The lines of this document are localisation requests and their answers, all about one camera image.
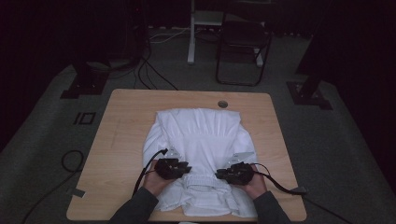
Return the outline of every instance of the folded white shirt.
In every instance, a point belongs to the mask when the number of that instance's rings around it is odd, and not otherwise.
[[[157,210],[182,206],[186,216],[212,217],[233,214],[256,217],[247,194],[215,172],[224,169],[234,153],[254,152],[245,163],[257,162],[249,133],[238,112],[206,108],[170,109],[157,112],[143,149],[143,164],[161,149],[174,148],[191,171],[170,184],[158,197]]]

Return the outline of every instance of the black metal base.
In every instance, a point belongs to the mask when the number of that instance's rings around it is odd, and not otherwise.
[[[77,99],[82,95],[100,95],[106,85],[109,73],[94,74],[90,84],[81,85],[81,78],[77,75],[70,85],[69,90],[64,91],[61,99]]]
[[[296,105],[318,105],[320,109],[332,110],[330,102],[323,98],[320,90],[316,90],[312,96],[303,96],[300,93],[304,83],[301,82],[287,82],[291,97]]]

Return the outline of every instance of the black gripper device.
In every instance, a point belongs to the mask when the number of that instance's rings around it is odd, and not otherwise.
[[[178,159],[159,159],[154,170],[163,179],[178,179],[190,172],[191,167],[186,161]]]
[[[240,162],[231,165],[228,169],[219,169],[215,175],[229,184],[246,185],[253,178],[254,172],[249,164]]]

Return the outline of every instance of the gray sleeve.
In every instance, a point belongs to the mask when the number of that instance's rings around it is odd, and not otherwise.
[[[131,200],[126,202],[114,216],[108,221],[109,224],[124,223],[147,223],[152,211],[157,205],[158,199],[147,189],[140,188]]]
[[[259,224],[291,223],[271,191],[257,197],[253,200],[253,203],[257,211]]]

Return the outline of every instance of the table top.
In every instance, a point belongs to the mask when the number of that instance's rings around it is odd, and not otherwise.
[[[92,143],[77,189],[67,210],[71,220],[109,220],[132,197],[134,184],[143,168],[143,145],[154,123],[156,112],[171,108],[225,109],[238,111],[241,123],[250,133],[258,160],[286,189],[297,187],[288,151],[270,95],[266,93],[221,91],[114,90]],[[266,180],[267,188],[278,199],[293,221],[306,219],[303,200],[278,190]],[[151,221],[253,221],[232,215],[186,217],[181,208],[154,211]]]

